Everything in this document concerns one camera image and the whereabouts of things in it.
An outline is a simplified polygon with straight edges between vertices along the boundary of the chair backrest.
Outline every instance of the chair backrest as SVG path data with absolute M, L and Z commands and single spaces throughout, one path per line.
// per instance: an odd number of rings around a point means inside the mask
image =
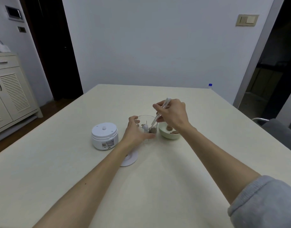
M 291 129 L 284 126 L 277 119 L 269 120 L 262 125 L 262 128 L 291 150 Z

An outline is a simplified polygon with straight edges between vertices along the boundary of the person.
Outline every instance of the person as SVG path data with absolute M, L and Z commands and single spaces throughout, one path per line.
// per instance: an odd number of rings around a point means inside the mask
M 291 227 L 291 187 L 269 176 L 261 176 L 219 148 L 194 128 L 185 103 L 171 100 L 153 107 L 189 143 L 230 204 L 228 215 L 234 227 Z M 34 227 L 88 227 L 130 151 L 154 134 L 143 133 L 137 116 L 129 118 L 122 140 L 93 170 L 61 197 Z

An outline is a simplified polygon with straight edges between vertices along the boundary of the beige switch plate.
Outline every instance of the beige switch plate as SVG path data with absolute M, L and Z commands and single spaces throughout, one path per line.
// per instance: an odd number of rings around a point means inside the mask
M 259 15 L 240 14 L 237 18 L 236 26 L 255 26 L 255 24 L 258 21 L 258 17 L 259 17 Z M 247 23 L 247 21 L 249 21 L 250 19 L 252 19 L 253 23 Z

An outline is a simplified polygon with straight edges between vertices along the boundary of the person's right arm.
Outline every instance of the person's right arm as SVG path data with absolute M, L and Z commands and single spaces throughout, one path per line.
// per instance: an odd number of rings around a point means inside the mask
M 234 227 L 291 227 L 291 187 L 269 176 L 261 176 L 194 128 L 185 103 L 178 99 L 163 109 L 158 122 L 166 121 L 189 143 L 213 180 L 231 204 L 228 215 Z
M 172 99 L 168 109 L 163 109 L 162 104 L 163 101 L 153 105 L 162 115 L 158 122 L 166 121 L 182 135 L 230 204 L 249 183 L 260 176 L 198 132 L 189 123 L 185 103 Z

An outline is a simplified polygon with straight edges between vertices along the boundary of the person's right hand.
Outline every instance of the person's right hand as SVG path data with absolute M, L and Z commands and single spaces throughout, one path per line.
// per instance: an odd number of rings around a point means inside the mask
M 178 131 L 190 124 L 184 102 L 179 99 L 172 99 L 165 109 L 161 107 L 163 103 L 164 101 L 161 101 L 153 105 L 154 109 L 161 114 L 157 122 L 166 122 Z

